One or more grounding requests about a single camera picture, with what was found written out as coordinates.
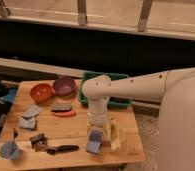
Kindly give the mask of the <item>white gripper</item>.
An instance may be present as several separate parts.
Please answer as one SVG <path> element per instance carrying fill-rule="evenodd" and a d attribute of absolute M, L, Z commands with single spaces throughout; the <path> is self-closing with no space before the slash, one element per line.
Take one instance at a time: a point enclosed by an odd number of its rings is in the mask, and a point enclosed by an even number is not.
<path fill-rule="evenodd" d="M 110 137 L 111 124 L 109 121 L 107 109 L 108 102 L 108 97 L 88 100 L 87 132 L 90 132 L 92 129 L 97 128 L 103 133 L 105 138 Z"/>

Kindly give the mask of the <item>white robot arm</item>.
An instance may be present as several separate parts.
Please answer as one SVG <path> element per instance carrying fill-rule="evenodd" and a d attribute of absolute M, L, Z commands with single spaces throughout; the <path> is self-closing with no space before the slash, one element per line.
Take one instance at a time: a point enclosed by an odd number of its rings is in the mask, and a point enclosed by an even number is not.
<path fill-rule="evenodd" d="M 96 116 L 107 114 L 110 97 L 159 103 L 158 171 L 195 171 L 195 68 L 115 81 L 101 75 L 85 81 L 82 93 Z"/>

